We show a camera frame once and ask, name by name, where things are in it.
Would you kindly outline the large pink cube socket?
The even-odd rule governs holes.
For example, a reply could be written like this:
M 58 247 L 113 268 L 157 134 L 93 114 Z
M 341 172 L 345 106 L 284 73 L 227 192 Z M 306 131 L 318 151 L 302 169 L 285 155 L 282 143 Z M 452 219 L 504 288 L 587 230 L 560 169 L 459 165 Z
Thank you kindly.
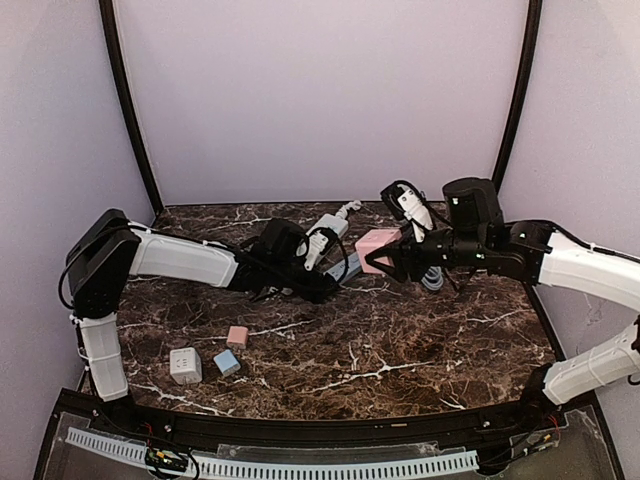
M 402 232 L 399 228 L 382 228 L 369 230 L 359 240 L 355 242 L 356 253 L 365 274 L 380 274 L 383 272 L 367 264 L 365 257 L 367 254 L 400 239 Z

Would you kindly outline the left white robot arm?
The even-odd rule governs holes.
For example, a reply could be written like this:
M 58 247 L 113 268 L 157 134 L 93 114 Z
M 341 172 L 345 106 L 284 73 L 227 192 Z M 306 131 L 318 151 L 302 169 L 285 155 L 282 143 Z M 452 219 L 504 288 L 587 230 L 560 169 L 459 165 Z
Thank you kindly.
M 130 393 L 117 332 L 122 296 L 136 281 L 169 280 L 255 297 L 290 291 L 319 304 L 338 279 L 310 261 L 313 235 L 271 218 L 241 244 L 161 232 L 105 211 L 67 253 L 57 295 L 70 312 L 94 394 L 110 403 Z

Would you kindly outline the grey-blue power strip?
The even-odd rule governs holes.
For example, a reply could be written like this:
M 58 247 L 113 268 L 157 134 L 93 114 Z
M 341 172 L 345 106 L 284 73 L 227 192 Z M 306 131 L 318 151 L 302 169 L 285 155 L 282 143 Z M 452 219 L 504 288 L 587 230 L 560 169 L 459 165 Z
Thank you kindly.
M 356 252 L 350 254 L 347 260 L 341 260 L 330 267 L 326 274 L 338 284 L 344 284 L 363 272 L 359 256 Z

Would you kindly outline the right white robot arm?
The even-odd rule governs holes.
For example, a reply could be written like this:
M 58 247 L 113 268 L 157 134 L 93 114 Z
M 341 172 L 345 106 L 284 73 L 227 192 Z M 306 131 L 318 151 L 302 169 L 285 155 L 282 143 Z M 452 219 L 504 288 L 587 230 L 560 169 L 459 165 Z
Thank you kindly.
M 638 258 L 587 243 L 551 221 L 505 221 L 489 179 L 457 179 L 442 192 L 449 217 L 437 229 L 435 212 L 412 183 L 397 180 L 383 189 L 383 202 L 409 228 L 400 239 L 367 254 L 366 263 L 398 282 L 418 282 L 432 267 L 469 267 L 639 308 Z M 521 401 L 554 410 L 638 371 L 639 324 L 633 322 L 582 354 L 536 368 Z

